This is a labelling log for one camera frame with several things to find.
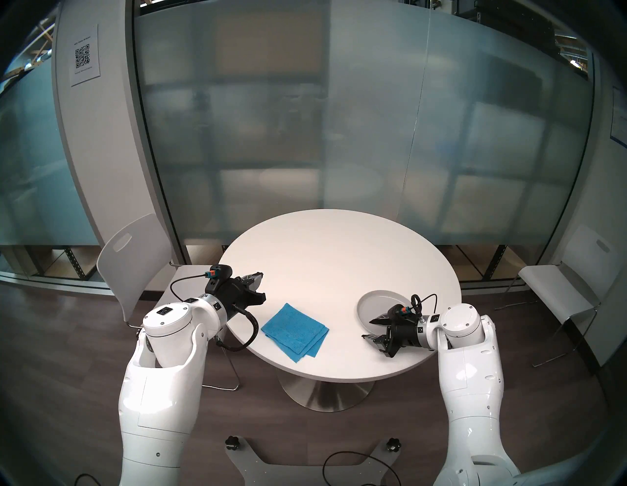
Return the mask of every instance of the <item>cable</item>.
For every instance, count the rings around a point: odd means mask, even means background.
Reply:
[[[433,306],[433,313],[435,314],[436,309],[438,308],[438,294],[437,293],[432,293],[431,295],[427,295],[423,300],[420,301],[420,303],[423,303],[429,297],[435,297],[435,305]],[[420,297],[418,297],[416,294],[411,296],[411,306],[414,310],[416,310],[416,307],[418,306],[419,298]]]
[[[327,477],[324,474],[324,468],[327,466],[327,462],[329,462],[329,459],[331,459],[333,456],[337,456],[338,454],[356,454],[358,456],[368,457],[370,459],[375,460],[376,462],[380,462],[385,467],[390,469],[390,471],[392,471],[392,474],[394,474],[394,476],[396,477],[396,480],[398,481],[398,486],[401,486],[401,480],[399,479],[398,474],[396,473],[396,471],[394,469],[392,469],[392,466],[389,466],[388,464],[384,463],[381,459],[377,459],[376,457],[372,457],[370,454],[364,454],[362,452],[355,452],[355,451],[352,451],[352,450],[341,450],[339,452],[333,452],[333,454],[331,454],[329,457],[327,457],[327,460],[324,461],[324,464],[322,465],[322,478],[324,479],[324,482],[326,483],[327,486],[332,486],[332,484],[329,481],[327,481]],[[376,484],[372,484],[372,483],[366,483],[366,484],[362,484],[362,486],[377,486],[377,485]]]
[[[237,312],[239,312],[240,314],[245,315],[248,318],[250,323],[253,325],[253,335],[250,337],[250,339],[248,339],[248,341],[246,341],[241,346],[236,346],[236,347],[227,346],[222,341],[218,341],[217,345],[219,347],[223,347],[227,351],[241,351],[242,349],[246,349],[250,345],[250,343],[252,343],[254,341],[255,337],[257,337],[257,333],[259,333],[259,323],[255,319],[255,316],[252,315],[250,312],[248,312],[246,309],[242,309],[241,307],[238,307],[235,304],[233,304],[233,308]]]
[[[78,484],[78,480],[83,478],[83,477],[92,478],[93,482],[95,482],[98,486],[102,486],[94,476],[92,476],[91,474],[87,474],[86,472],[76,476],[76,479],[74,480],[74,486],[76,486]]]
[[[172,283],[170,283],[170,292],[172,292],[173,296],[175,296],[177,299],[179,299],[181,302],[183,302],[183,299],[180,298],[178,295],[176,295],[176,292],[174,291],[174,289],[172,288],[172,286],[176,283],[176,282],[180,282],[181,280],[187,280],[188,278],[198,278],[198,277],[205,277],[207,274],[206,273],[202,273],[200,275],[192,275],[191,277],[183,277],[183,278],[177,278],[176,280],[173,280]]]

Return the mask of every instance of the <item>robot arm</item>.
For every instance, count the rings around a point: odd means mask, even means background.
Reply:
[[[503,371],[492,319],[468,304],[452,307],[442,319],[397,304],[371,322],[385,325],[386,334],[363,338],[386,356],[405,346],[438,351],[448,451],[435,486],[490,485],[519,474],[500,439]]]
[[[247,305],[265,301],[255,291],[261,273],[231,273],[226,265],[211,267],[206,293],[161,305],[144,318],[120,392],[120,486],[178,484],[181,453],[198,416],[209,340],[234,314],[249,315]],[[251,323],[254,338],[254,318]]]

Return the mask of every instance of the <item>folded blue cloth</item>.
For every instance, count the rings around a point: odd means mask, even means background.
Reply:
[[[306,354],[315,357],[329,332],[328,327],[290,304],[285,304],[261,330],[295,362]]]

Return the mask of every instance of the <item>glass panel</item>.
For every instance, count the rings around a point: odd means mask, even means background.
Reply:
[[[451,264],[455,275],[461,281],[481,280],[483,275],[473,262],[468,259],[464,252],[457,245],[438,246],[439,251],[446,257],[448,263]]]
[[[63,152],[49,57],[0,94],[0,272],[85,278],[100,247]]]
[[[516,255],[513,249],[507,247],[503,257],[501,257],[500,262],[492,274],[492,278],[514,278],[524,266],[525,262],[518,255]]]
[[[230,243],[301,209],[394,219],[428,21],[427,9],[373,0],[205,2],[137,18],[146,122],[183,243]]]
[[[0,97],[0,245],[97,245],[65,160],[44,62]]]
[[[432,15],[398,221],[437,244],[523,245],[535,263],[574,182],[591,102],[571,66]]]
[[[592,102],[550,42],[378,0],[200,2],[135,21],[155,163],[194,263],[308,208],[396,220],[462,280],[498,245],[537,262]]]

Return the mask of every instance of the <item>table base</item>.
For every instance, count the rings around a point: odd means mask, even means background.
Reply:
[[[318,412],[339,412],[361,402],[372,390],[374,381],[330,383],[303,378],[277,368],[279,383],[299,405]]]

